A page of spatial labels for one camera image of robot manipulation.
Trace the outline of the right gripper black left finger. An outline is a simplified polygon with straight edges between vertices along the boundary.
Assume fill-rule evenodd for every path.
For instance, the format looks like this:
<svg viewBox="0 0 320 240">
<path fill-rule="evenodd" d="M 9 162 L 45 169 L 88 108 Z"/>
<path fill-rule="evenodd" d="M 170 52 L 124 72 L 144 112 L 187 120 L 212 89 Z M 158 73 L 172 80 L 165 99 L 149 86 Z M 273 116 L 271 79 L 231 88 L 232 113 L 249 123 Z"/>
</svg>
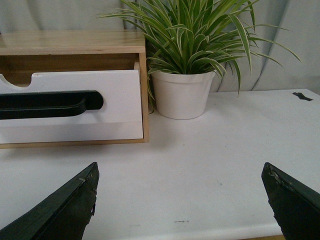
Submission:
<svg viewBox="0 0 320 240">
<path fill-rule="evenodd" d="M 30 211 L 1 229 L 2 240 L 80 240 L 95 214 L 99 168 L 91 163 Z"/>
</svg>

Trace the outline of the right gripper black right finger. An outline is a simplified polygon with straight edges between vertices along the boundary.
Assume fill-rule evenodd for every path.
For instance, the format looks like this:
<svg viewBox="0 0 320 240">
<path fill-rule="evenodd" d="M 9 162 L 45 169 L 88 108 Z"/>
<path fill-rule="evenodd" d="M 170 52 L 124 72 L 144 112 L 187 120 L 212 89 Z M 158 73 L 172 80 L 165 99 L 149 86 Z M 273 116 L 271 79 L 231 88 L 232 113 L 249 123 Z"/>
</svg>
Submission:
<svg viewBox="0 0 320 240">
<path fill-rule="evenodd" d="M 274 218 L 287 240 L 320 238 L 320 194 L 269 162 L 261 173 Z"/>
</svg>

